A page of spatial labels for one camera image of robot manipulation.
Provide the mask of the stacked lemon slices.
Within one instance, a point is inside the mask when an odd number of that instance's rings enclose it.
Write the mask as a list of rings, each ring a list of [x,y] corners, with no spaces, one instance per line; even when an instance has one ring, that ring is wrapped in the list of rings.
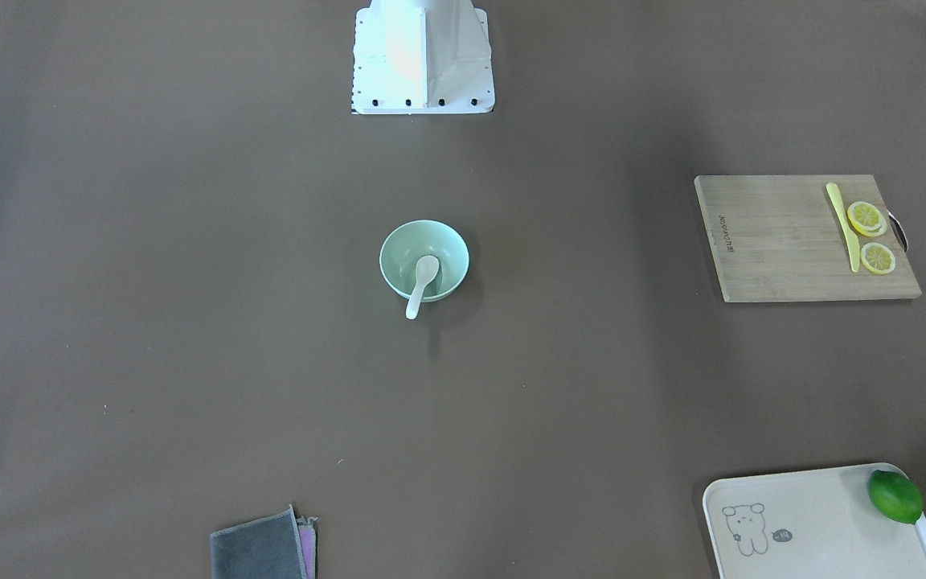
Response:
[[[875,238],[888,230],[888,220],[881,210],[865,201],[853,202],[846,209],[846,219],[861,236]]]

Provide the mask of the cream serving tray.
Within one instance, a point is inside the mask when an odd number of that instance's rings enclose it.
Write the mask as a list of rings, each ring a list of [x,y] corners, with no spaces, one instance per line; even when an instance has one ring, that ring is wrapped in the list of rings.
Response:
[[[896,523],[872,505],[886,462],[720,478],[702,498],[723,578],[926,578],[926,518]]]

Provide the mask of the white ceramic spoon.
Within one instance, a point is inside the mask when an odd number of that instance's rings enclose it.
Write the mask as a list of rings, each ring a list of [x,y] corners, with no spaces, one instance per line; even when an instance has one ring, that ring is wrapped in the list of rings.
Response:
[[[405,308],[405,318],[409,320],[416,319],[421,308],[422,300],[426,287],[440,271],[440,259],[433,254],[425,254],[420,257],[415,266],[415,285],[411,294],[409,294],[407,308]]]

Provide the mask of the bamboo cutting board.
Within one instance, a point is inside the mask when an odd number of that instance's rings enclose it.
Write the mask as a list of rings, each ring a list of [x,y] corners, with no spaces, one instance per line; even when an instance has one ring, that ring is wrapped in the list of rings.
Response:
[[[727,302],[916,299],[921,287],[893,231],[895,270],[850,268],[844,236],[826,193],[834,181],[845,205],[888,207],[872,175],[701,175],[695,181],[716,275]]]

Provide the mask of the light green bowl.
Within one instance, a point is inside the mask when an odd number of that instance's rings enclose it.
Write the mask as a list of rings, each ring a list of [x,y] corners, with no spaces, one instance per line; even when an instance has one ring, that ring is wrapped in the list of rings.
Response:
[[[382,278],[393,292],[408,299],[415,285],[416,263],[427,254],[437,257],[440,271],[424,289],[422,302],[445,299],[466,278],[470,254],[463,237],[441,221],[413,220],[394,228],[379,250]]]

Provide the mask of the grey folded cloth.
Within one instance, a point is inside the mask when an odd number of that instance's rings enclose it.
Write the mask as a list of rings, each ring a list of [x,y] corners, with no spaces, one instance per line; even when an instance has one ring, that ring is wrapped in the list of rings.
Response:
[[[210,534],[213,578],[315,578],[316,517],[294,506]]]

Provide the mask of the green lime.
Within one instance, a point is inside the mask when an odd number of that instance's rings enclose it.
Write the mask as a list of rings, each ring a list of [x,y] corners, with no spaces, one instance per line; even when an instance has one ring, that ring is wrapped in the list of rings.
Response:
[[[921,491],[896,470],[874,470],[867,481],[867,494],[872,506],[896,523],[915,525],[923,515]]]

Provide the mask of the lemon slice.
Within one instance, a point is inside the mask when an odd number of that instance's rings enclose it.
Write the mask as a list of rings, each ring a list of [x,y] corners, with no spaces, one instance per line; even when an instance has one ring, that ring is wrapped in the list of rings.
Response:
[[[870,242],[861,247],[860,261],[865,269],[878,275],[887,275],[897,266],[893,250],[878,242]]]

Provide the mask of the yellow plastic knife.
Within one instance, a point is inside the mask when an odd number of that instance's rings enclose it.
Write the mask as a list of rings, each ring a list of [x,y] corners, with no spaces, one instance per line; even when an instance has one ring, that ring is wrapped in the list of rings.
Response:
[[[861,267],[861,247],[856,231],[853,230],[849,223],[848,216],[846,216],[846,206],[841,190],[839,190],[837,183],[828,181],[826,184],[826,193],[828,195],[828,201],[830,201],[831,207],[834,209],[835,216],[837,216],[842,235],[844,236],[846,254],[848,254],[849,257],[851,271],[853,273],[858,273]]]

